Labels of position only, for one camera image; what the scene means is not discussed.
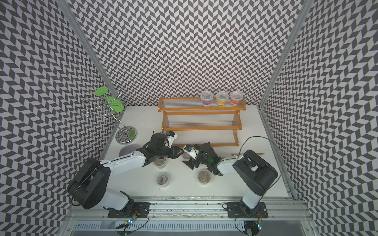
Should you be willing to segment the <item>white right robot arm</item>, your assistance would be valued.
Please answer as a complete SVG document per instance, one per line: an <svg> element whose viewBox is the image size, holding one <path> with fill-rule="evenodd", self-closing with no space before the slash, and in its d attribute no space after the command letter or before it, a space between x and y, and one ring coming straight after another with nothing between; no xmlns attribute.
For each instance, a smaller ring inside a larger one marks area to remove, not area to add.
<svg viewBox="0 0 378 236"><path fill-rule="evenodd" d="M214 176L238 174L248 187L240 200L239 211L248 218L258 214L262 208L261 199L279 177L272 165L250 149L233 159L219 157L209 142L200 146L185 145L183 152L191 157L184 163L192 170L202 164Z"/></svg>

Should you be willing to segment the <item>red seed container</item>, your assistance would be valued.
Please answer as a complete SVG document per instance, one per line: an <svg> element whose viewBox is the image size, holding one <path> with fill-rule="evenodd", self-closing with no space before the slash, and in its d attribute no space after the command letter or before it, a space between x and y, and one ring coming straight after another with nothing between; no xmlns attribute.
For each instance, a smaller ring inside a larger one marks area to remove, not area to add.
<svg viewBox="0 0 378 236"><path fill-rule="evenodd" d="M240 91L233 91L230 93L230 102L233 106L238 106L243 97Z"/></svg>

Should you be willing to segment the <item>dark seed container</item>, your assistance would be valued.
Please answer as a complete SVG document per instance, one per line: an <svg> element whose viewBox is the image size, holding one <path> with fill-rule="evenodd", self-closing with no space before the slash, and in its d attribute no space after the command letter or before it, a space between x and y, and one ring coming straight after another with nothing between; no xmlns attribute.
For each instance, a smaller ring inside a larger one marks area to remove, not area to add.
<svg viewBox="0 0 378 236"><path fill-rule="evenodd" d="M203 91L200 95L203 106L208 107L211 105L214 94L210 91Z"/></svg>

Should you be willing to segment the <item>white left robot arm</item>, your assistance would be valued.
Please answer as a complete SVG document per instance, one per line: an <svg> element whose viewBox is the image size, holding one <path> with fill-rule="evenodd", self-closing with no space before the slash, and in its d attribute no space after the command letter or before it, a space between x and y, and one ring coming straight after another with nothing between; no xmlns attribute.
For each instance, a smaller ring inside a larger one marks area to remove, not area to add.
<svg viewBox="0 0 378 236"><path fill-rule="evenodd" d="M124 191L107 187L108 182L130 170L145 167L156 159L176 159L184 151L173 145L177 133L155 133L149 142L130 154L98 161L89 158L69 182L67 192L84 209L100 206L110 213L121 212L127 216L135 212L134 199Z"/></svg>

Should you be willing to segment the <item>orange seed container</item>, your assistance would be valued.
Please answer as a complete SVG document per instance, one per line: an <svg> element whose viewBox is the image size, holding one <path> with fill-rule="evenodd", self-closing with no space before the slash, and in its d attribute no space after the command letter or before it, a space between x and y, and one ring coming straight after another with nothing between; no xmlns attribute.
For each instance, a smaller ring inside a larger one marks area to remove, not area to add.
<svg viewBox="0 0 378 236"><path fill-rule="evenodd" d="M229 98L229 95L227 92L225 91L217 92L216 94L217 105L221 107L225 106L228 98Z"/></svg>

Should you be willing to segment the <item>red-label seed container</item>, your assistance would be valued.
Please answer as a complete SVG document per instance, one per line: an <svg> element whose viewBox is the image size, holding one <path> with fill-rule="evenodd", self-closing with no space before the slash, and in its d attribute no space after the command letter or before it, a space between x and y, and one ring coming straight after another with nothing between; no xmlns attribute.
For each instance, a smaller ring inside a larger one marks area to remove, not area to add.
<svg viewBox="0 0 378 236"><path fill-rule="evenodd" d="M183 157L183 159L185 160L185 161L189 161L192 157L188 154L188 153L186 153L186 152L184 152L183 154L182 154L182 157Z"/></svg>

